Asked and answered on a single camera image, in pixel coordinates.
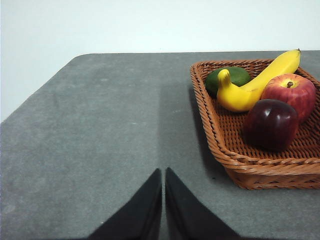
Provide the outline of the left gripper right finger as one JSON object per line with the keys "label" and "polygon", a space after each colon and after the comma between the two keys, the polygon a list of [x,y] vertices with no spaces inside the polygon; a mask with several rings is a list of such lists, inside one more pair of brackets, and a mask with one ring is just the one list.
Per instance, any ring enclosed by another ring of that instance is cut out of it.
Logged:
{"label": "left gripper right finger", "polygon": [[183,240],[241,240],[242,237],[203,205],[177,174],[165,170],[165,201]]}

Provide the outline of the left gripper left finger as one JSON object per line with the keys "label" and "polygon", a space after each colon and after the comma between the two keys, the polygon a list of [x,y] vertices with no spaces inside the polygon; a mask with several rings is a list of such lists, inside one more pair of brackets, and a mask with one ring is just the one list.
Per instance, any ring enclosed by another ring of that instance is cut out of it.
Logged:
{"label": "left gripper left finger", "polygon": [[89,240],[156,240],[162,212],[162,175],[155,169],[132,198],[98,227]]}

